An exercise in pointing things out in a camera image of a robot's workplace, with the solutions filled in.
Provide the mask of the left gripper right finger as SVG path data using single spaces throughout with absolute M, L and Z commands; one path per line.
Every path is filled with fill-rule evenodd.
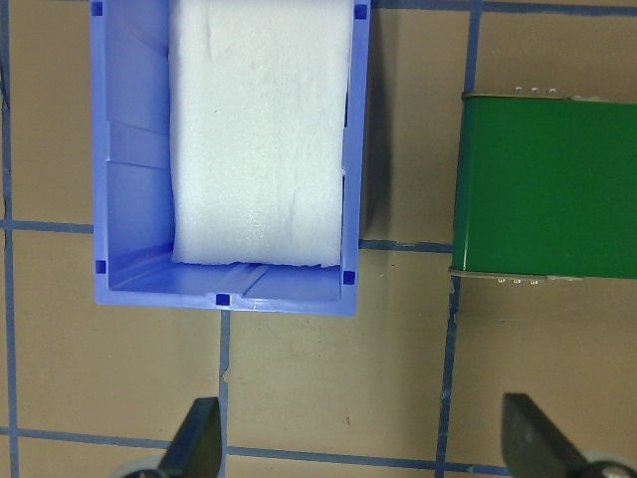
M 588 467 L 582 453 L 524 393 L 505 393 L 501 451 L 513 477 L 579 477 Z

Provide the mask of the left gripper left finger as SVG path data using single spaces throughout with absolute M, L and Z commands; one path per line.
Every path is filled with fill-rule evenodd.
M 220 404 L 196 398 L 159 462 L 164 477 L 217 477 L 222 464 Z

